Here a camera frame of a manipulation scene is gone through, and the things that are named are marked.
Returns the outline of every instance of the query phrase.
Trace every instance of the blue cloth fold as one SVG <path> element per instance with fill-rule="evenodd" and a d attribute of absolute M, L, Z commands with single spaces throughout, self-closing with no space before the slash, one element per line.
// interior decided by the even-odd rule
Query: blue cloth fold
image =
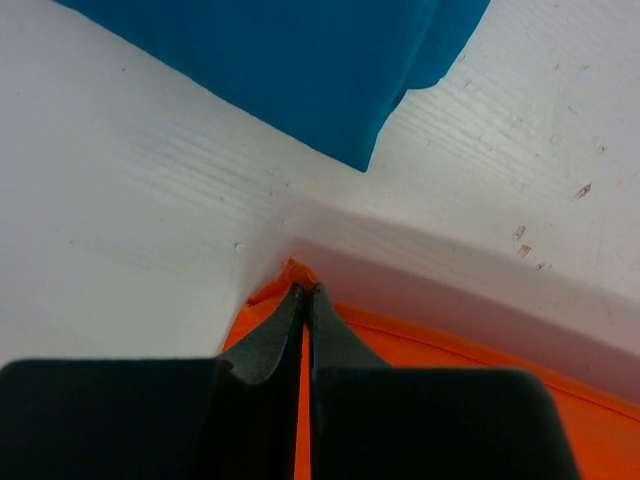
<path fill-rule="evenodd" d="M 446 74 L 489 0 L 58 0 L 365 171 L 408 88 Z"/>

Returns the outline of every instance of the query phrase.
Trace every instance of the orange fabric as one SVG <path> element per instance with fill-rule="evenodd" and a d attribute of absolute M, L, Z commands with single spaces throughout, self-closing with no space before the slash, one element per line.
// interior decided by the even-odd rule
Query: orange fabric
<path fill-rule="evenodd" d="M 281 275 L 242 307 L 224 348 L 233 345 L 269 316 L 294 281 L 310 288 L 317 278 L 306 266 L 289 260 Z M 640 406 L 527 360 L 439 330 L 348 305 L 337 304 L 336 310 L 378 355 L 396 366 L 511 366 L 533 372 L 545 383 L 556 402 L 584 479 L 640 479 Z M 305 334 L 296 480 L 311 478 L 307 345 Z"/>

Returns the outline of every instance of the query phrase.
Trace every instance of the scratch mark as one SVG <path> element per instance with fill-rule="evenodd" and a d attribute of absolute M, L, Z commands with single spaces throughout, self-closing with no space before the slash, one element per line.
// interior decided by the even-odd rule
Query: scratch mark
<path fill-rule="evenodd" d="M 518 250 L 518 256 L 520 258 L 524 258 L 527 255 L 529 255 L 529 252 L 531 251 L 531 247 L 529 245 L 522 245 L 520 247 L 520 249 Z"/>
<path fill-rule="evenodd" d="M 578 193 L 575 194 L 576 200 L 581 199 L 582 197 L 584 197 L 590 191 L 591 191 L 591 184 L 587 183 L 584 187 L 582 187 L 580 190 L 578 190 Z"/>
<path fill-rule="evenodd" d="M 513 241 L 519 242 L 526 230 L 527 230 L 526 225 L 520 225 L 518 229 L 513 233 Z"/>

